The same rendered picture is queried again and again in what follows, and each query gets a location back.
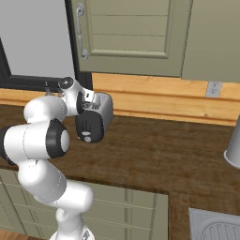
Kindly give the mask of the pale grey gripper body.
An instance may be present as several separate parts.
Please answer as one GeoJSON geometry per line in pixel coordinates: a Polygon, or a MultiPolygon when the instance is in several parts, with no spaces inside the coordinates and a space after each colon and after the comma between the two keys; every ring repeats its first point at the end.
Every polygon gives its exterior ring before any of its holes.
{"type": "Polygon", "coordinates": [[[100,95],[98,93],[94,93],[93,97],[90,101],[90,106],[93,110],[98,110],[100,107],[100,95]]]}

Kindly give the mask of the silver and black toaster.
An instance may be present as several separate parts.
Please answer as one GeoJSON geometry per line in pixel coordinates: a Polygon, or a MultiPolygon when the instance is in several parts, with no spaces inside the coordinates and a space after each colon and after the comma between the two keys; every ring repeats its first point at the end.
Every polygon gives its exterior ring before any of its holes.
{"type": "Polygon", "coordinates": [[[100,142],[113,118],[113,99],[105,93],[97,93],[99,105],[89,104],[75,117],[78,138],[86,143],[100,142]]]}

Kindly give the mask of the olive green base cupboard door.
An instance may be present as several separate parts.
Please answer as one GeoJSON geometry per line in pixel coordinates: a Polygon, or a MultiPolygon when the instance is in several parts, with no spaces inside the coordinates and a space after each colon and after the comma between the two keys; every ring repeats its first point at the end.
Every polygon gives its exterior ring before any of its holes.
{"type": "Polygon", "coordinates": [[[126,240],[169,240],[169,197],[139,190],[126,190],[126,240]]]}
{"type": "MultiPolygon", "coordinates": [[[[88,186],[96,195],[95,185],[89,184],[88,186]]],[[[92,207],[82,214],[82,218],[97,240],[129,240],[124,213],[123,206],[104,201],[96,195],[92,207]]]]}
{"type": "Polygon", "coordinates": [[[50,239],[57,230],[55,209],[37,202],[17,172],[0,169],[0,229],[50,239]]]}

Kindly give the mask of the plain olive green cupboard panel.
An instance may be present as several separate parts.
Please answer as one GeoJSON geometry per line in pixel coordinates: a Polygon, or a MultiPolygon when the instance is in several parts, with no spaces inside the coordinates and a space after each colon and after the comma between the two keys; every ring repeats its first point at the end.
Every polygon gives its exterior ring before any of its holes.
{"type": "Polygon", "coordinates": [[[193,0],[182,78],[240,83],[240,0],[193,0]]]}

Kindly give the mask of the pale grey conical container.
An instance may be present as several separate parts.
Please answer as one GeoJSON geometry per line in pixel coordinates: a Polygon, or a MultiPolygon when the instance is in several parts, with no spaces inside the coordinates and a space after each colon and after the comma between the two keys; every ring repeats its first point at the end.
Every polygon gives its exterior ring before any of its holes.
{"type": "Polygon", "coordinates": [[[240,115],[236,121],[229,146],[224,152],[224,158],[230,165],[240,170],[240,115]]]}

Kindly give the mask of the grey steel sink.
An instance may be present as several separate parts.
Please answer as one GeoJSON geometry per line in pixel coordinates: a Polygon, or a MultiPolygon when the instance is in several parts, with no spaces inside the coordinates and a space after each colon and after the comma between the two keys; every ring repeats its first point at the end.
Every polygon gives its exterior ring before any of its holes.
{"type": "Polygon", "coordinates": [[[190,240],[240,240],[240,216],[189,208],[190,240]]]}

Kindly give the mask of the grey wall socket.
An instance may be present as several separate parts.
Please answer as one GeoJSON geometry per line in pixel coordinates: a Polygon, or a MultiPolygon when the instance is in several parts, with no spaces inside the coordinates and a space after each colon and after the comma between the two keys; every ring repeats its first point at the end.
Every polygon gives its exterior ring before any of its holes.
{"type": "Polygon", "coordinates": [[[218,98],[221,91],[221,82],[209,82],[207,84],[205,96],[207,98],[218,98]]]}

